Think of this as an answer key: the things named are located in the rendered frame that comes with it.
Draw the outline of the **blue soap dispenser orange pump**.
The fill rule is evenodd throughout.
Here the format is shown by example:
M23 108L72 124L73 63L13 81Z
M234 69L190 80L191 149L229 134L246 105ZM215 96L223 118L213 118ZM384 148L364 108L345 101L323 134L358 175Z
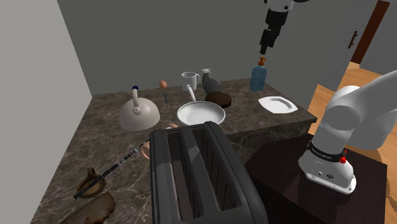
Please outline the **blue soap dispenser orange pump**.
M267 76L267 69L264 66L265 61L265 57L260 57L258 65L252 70L249 89L253 92L262 91L264 89L265 79Z

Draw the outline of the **white angular plate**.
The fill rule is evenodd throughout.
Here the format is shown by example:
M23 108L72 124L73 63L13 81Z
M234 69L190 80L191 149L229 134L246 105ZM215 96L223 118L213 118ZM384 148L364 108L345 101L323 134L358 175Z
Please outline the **white angular plate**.
M263 108L274 114L286 114L298 110L291 101L281 96L263 97L259 99L258 102Z

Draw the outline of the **grey spray bottle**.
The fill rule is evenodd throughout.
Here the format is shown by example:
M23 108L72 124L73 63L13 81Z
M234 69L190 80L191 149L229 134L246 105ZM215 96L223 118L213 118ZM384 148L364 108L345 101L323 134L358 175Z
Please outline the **grey spray bottle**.
M211 73L210 69L203 69L202 70L203 75L202 75L202 85L207 94L210 94L212 92L219 92L220 87L219 83L215 80L209 77L209 74Z

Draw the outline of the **dark brown round disc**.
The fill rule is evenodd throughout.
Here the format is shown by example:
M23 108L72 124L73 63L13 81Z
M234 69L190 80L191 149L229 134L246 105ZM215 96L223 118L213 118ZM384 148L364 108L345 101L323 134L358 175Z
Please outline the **dark brown round disc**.
M227 108L232 103L232 98L230 95L223 92L211 92L208 93L205 97L205 100L208 102L215 103L222 108Z

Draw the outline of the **white mug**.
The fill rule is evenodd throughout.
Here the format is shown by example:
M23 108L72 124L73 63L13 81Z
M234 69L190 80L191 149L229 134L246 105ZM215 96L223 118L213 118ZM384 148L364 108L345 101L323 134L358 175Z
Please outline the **white mug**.
M184 72L181 74L183 79L182 89L188 91L187 85L191 87L192 90L196 90L197 83L200 81L200 75L194 72Z

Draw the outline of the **white frying pan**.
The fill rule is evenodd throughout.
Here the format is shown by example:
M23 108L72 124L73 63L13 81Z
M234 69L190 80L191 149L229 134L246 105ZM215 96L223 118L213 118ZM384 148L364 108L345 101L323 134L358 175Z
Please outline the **white frying pan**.
M182 105L177 112L177 118L183 125L197 125L214 122L218 125L224 122L225 110L212 102L197 101L190 85L186 85L191 102Z

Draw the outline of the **dark robot stand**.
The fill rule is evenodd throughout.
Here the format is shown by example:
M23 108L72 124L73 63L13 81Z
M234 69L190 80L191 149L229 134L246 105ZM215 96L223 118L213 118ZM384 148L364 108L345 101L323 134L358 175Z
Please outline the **dark robot stand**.
M350 195L317 184L298 165L311 135L264 144L245 164L269 224L384 224L387 166L354 151Z

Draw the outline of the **white kettle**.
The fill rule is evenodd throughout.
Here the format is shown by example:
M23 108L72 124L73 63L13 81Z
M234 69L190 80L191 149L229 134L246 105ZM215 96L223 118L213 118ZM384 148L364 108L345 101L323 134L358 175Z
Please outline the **white kettle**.
M143 131L160 121L160 112L154 102L138 97L138 86L132 87L132 98L120 110L120 125L129 131Z

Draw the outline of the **black toaster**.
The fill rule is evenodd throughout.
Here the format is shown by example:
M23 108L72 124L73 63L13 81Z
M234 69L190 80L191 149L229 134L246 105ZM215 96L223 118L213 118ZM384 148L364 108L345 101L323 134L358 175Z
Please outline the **black toaster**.
M153 224L268 224L256 188L214 122L150 134Z

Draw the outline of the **copper-coloured cup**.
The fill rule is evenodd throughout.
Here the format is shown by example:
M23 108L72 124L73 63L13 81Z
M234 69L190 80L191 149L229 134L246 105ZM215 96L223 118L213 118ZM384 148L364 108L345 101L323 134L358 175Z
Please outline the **copper-coloured cup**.
M178 128L178 126L175 123L168 123L165 126L165 129L173 129L173 128ZM143 144L143 146L141 147L141 151L145 158L150 159L150 142L149 141L147 143Z

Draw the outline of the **small brown pot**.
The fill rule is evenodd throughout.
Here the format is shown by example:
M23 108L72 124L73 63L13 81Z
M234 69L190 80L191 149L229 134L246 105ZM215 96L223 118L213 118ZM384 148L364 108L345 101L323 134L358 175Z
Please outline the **small brown pot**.
M87 176L79 183L76 192L82 191L86 188L90 183L95 181L100 175L97 174L93 167L88 168ZM102 179L94 186L89 188L85 193L83 193L80 198L82 199L89 199L98 196L106 187L107 183L105 179Z

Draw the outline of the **brown flat irregular slab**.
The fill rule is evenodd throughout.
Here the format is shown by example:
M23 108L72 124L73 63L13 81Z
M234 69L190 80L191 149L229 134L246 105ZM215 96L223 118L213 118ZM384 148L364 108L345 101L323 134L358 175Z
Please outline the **brown flat irregular slab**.
M114 197L109 192L103 193L59 224L104 224L115 210L115 205Z

